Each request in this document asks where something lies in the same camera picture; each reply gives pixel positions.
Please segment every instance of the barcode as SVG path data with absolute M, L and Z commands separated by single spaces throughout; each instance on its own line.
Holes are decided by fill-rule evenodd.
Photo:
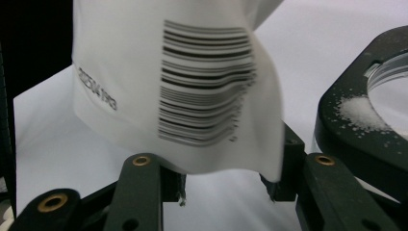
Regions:
M 159 137 L 190 146 L 234 141 L 255 65 L 244 28 L 165 22 Z

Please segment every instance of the white granules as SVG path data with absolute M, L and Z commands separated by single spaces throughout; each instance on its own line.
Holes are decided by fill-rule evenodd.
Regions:
M 366 96 L 342 99 L 338 110 L 342 119 L 350 121 L 349 126 L 352 126 L 353 130 L 361 129 L 365 132 L 391 130 L 375 112 Z

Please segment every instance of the screw hole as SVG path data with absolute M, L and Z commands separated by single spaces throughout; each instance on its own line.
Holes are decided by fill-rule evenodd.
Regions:
M 46 207 L 53 207 L 53 206 L 56 206 L 56 205 L 60 204 L 61 201 L 62 201 L 62 200 L 61 200 L 60 198 L 52 198 L 51 200 L 48 200 L 48 201 L 45 203 L 45 206 L 46 206 Z
M 136 219 L 128 219 L 122 225 L 122 230 L 133 231 L 139 227 L 139 222 Z
M 133 165 L 135 166 L 146 166 L 150 163 L 150 158 L 145 157 L 145 156 L 141 156 L 141 157 L 137 157 L 133 160 Z
M 328 156 L 317 156 L 315 158 L 315 160 L 319 164 L 324 165 L 324 166 L 333 166 L 333 165 L 335 165 L 334 160 L 332 158 L 328 157 Z
M 371 221 L 369 219 L 363 219 L 361 222 L 363 223 L 364 227 L 366 227 L 369 230 L 381 231 L 381 227 L 377 223 L 375 223 L 375 222 L 373 222 L 373 221 Z
M 65 193 L 52 194 L 40 202 L 38 210 L 42 213 L 53 212 L 63 207 L 67 200 Z

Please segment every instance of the white surface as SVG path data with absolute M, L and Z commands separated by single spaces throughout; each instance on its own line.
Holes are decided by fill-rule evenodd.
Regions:
M 306 142 L 307 150 L 319 98 L 377 35 L 408 25 L 407 9 L 408 1 L 285 1 L 258 29 L 280 76 L 284 120 Z M 117 167 L 128 154 L 113 148 L 115 157 L 103 159 L 89 147 L 104 150 L 108 145 L 103 140 L 82 140 L 90 130 L 79 120 L 66 126 L 66 120 L 46 116 L 52 111 L 67 120 L 76 119 L 67 113 L 71 107 L 69 92 L 65 92 L 69 83 L 60 74 L 40 85 L 47 92 L 34 89 L 30 97 L 15 100 L 19 212 L 35 196 L 51 189 L 73 188 L 84 196 L 114 181 Z M 44 103 L 41 93 L 51 102 Z M 47 107 L 52 103 L 59 107 Z M 34 124 L 43 127 L 33 131 Z M 60 139 L 29 148 L 36 139 L 58 139 L 46 137 L 48 129 L 55 129 L 52 127 L 71 141 Z M 20 145 L 22 137 L 26 137 L 24 145 Z M 64 150 L 67 147 L 76 151 Z M 165 230 L 300 230 L 294 204 L 269 201 L 255 172 L 189 175 L 187 194 L 185 208 L 165 204 Z

